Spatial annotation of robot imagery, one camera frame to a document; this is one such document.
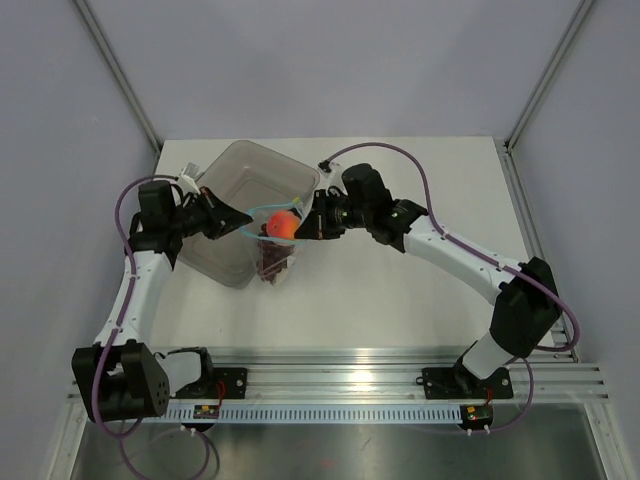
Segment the clear plastic tray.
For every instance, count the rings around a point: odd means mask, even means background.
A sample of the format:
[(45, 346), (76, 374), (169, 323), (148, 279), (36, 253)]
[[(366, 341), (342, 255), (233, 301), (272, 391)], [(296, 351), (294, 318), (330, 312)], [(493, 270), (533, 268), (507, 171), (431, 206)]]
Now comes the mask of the clear plastic tray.
[(221, 285), (245, 287), (256, 273), (249, 232), (260, 231), (254, 207), (308, 200), (320, 182), (317, 169), (249, 140), (231, 143), (200, 175), (213, 194), (214, 226), (183, 241), (179, 259)]

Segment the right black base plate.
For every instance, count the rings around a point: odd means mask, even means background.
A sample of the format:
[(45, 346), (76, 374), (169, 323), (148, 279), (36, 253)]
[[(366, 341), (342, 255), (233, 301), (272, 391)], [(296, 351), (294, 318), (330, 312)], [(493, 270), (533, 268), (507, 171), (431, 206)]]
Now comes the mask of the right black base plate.
[(509, 371), (497, 369), (491, 376), (478, 380), (463, 375), (454, 367), (426, 367), (415, 378), (427, 400), (509, 400), (514, 397)]

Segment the aluminium frame post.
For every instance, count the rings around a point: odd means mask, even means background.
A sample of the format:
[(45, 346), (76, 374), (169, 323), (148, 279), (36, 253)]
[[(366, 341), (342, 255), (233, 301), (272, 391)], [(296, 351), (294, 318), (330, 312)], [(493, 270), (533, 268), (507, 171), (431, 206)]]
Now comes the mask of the aluminium frame post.
[(104, 63), (109, 75), (114, 81), (116, 88), (130, 110), (130, 113), (144, 135), (148, 145), (154, 152), (155, 156), (159, 158), (163, 147), (163, 140), (157, 133), (152, 121), (136, 94), (133, 85), (122, 67), (118, 55), (91, 2), (87, 0), (71, 0), (70, 5), (78, 15), (81, 24), (86, 29), (101, 61)]
[(514, 126), (505, 138), (504, 148), (512, 155), (523, 137), (527, 127), (533, 120), (536, 112), (541, 107), (547, 91), (551, 88), (562, 67), (569, 58), (571, 49), (577, 42), (582, 30), (585, 28), (595, 7), (599, 4), (596, 0), (581, 0), (578, 2), (569, 18), (559, 40), (556, 42), (548, 60), (534, 87), (529, 94)]

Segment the left aluminium frame post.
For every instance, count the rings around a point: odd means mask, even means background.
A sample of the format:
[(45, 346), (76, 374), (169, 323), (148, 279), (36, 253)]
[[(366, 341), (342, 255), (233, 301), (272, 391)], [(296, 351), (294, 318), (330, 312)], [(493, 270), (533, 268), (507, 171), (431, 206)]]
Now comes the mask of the left aluminium frame post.
[(91, 2), (87, 0), (71, 0), (70, 5), (78, 15), (81, 24), (86, 29), (101, 61), (104, 63), (109, 75), (114, 81), (116, 88), (130, 110), (130, 113), (144, 135), (148, 145), (154, 152), (155, 156), (159, 158), (163, 147), (163, 140), (157, 133), (152, 121), (136, 94), (133, 85), (122, 67), (118, 55)]

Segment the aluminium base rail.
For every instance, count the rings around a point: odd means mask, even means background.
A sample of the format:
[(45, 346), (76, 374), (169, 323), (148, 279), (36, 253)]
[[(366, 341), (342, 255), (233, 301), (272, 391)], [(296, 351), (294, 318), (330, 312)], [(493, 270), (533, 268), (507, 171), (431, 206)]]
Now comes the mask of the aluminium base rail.
[[(248, 370), (246, 400), (284, 404), (407, 404), (425, 400), (415, 383), (426, 367), (459, 357), (441, 348), (223, 348), (209, 352), (216, 366)], [(538, 403), (607, 403), (600, 368), (562, 353), (529, 357)]]

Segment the right aluminium frame post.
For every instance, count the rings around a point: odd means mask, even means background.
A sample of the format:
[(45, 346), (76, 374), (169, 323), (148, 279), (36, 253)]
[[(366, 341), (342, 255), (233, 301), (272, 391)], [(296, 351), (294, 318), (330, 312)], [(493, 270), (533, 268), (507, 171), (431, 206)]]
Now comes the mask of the right aluminium frame post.
[(585, 28), (595, 7), (599, 4), (596, 0), (581, 0), (578, 2), (569, 18), (559, 40), (556, 42), (548, 60), (534, 87), (529, 94), (514, 126), (505, 138), (504, 148), (512, 155), (523, 137), (527, 127), (533, 120), (536, 112), (541, 107), (547, 91), (551, 88), (562, 67), (569, 58), (571, 49), (577, 42), (582, 30)]

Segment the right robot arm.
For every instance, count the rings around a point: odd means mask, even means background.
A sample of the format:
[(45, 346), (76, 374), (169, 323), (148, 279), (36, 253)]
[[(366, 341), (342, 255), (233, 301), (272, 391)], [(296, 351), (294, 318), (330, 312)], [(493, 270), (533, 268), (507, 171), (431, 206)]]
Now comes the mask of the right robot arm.
[(478, 395), (498, 369), (514, 358), (527, 358), (561, 316), (555, 281), (544, 260), (518, 263), (454, 239), (426, 208), (393, 198), (368, 164), (348, 168), (342, 183), (342, 189), (315, 191), (295, 238), (334, 240), (349, 229), (364, 229), (378, 243), (439, 267), (492, 305), (488, 332), (451, 369), (451, 381), (461, 394)]

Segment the grey toy fish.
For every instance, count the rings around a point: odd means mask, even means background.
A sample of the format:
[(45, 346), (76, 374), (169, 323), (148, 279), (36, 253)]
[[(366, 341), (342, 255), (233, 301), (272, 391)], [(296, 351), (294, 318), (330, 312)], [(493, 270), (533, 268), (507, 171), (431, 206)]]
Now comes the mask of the grey toy fish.
[(272, 286), (280, 285), (288, 276), (289, 271), (290, 262), (288, 259), (284, 259), (271, 266), (267, 271), (267, 279)]

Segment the right side aluminium rail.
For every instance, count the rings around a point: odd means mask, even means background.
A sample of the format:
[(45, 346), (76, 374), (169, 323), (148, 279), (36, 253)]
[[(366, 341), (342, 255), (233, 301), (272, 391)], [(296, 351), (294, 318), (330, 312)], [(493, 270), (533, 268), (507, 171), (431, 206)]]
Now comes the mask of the right side aluminium rail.
[[(519, 228), (528, 253), (545, 257), (541, 237), (534, 221), (530, 200), (521, 175), (517, 169), (509, 142), (495, 141), (503, 174), (511, 201), (516, 211)], [(584, 358), (579, 346), (564, 351), (574, 334), (567, 316), (562, 316), (553, 327), (554, 350), (536, 357), (535, 367), (556, 366), (568, 375), (560, 384), (567, 388), (556, 403), (576, 404), (581, 409), (581, 421), (590, 441), (589, 457), (596, 463), (605, 479), (637, 479), (639, 471), (634, 466), (631, 451), (620, 430), (619, 422), (611, 403), (608, 379), (601, 366)]]

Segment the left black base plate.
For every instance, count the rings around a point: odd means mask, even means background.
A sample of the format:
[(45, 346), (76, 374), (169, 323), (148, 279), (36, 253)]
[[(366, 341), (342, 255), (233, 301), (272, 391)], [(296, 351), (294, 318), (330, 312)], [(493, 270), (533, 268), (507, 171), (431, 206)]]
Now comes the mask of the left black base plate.
[(198, 380), (181, 387), (177, 399), (242, 400), (246, 397), (248, 370), (240, 367), (214, 367)]

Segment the clear zip top bag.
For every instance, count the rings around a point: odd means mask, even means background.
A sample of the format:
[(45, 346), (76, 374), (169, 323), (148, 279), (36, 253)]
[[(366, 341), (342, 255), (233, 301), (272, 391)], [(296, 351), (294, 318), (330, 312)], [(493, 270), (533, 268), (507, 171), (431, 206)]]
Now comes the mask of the clear zip top bag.
[(300, 218), (300, 223), (301, 223), (303, 219), (303, 214), (304, 214), (304, 207), (305, 207), (304, 202), (300, 198), (296, 197), (293, 200), (285, 203), (256, 206), (256, 207), (250, 208), (246, 212), (246, 214), (250, 215), (253, 218), (253, 222), (249, 225), (241, 227), (240, 233), (243, 237), (243, 243), (248, 252), (251, 265), (254, 267), (256, 276), (259, 279), (260, 277), (258, 276), (257, 266), (256, 266), (256, 262), (259, 259), (259, 255), (260, 255), (259, 246), (258, 246), (259, 240), (266, 239), (279, 244), (294, 245), (295, 246), (294, 254), (289, 257), (290, 271), (297, 259), (298, 254), (302, 250), (302, 247), (305, 245), (304, 240), (296, 240), (296, 239), (284, 240), (284, 239), (269, 237), (266, 233), (267, 220), (274, 212), (278, 210), (291, 210)]

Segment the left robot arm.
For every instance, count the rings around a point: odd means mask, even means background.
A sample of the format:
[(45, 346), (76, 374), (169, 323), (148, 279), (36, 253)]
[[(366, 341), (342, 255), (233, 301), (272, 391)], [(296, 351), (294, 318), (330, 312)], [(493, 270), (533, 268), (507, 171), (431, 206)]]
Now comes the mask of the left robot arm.
[(105, 428), (115, 421), (160, 417), (174, 394), (223, 399), (226, 387), (204, 347), (155, 354), (147, 346), (164, 286), (185, 239), (221, 239), (251, 223), (207, 187), (189, 188), (169, 175), (133, 181), (139, 210), (119, 226), (124, 273), (113, 308), (92, 345), (75, 350), (71, 365), (87, 415)]

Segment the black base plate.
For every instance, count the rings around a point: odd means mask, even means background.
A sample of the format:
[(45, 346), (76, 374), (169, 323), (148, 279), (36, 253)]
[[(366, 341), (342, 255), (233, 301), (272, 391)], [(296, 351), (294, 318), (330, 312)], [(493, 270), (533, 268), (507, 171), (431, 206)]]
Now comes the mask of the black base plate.
[(246, 397), (248, 370), (240, 367), (214, 367), (198, 380), (181, 387), (177, 399), (242, 400)]
[(426, 367), (415, 378), (427, 400), (509, 400), (514, 397), (509, 371), (497, 369), (491, 376), (478, 380), (463, 375), (454, 367)]

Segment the red grape bunch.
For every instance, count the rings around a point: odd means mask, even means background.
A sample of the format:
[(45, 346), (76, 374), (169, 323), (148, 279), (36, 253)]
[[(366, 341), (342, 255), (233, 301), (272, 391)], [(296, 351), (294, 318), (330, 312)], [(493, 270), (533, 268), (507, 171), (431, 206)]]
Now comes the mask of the red grape bunch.
[(288, 259), (294, 254), (294, 245), (279, 244), (270, 240), (259, 240), (259, 259), (256, 262), (257, 273), (260, 279), (268, 282), (267, 271), (273, 264)]

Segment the orange peach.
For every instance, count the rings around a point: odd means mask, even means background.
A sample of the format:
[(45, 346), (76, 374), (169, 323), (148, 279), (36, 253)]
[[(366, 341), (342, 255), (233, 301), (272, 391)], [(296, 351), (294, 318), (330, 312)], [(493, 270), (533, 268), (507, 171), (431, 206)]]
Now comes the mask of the orange peach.
[(266, 223), (266, 233), (269, 237), (284, 240), (294, 240), (300, 225), (300, 218), (291, 210), (274, 212)]

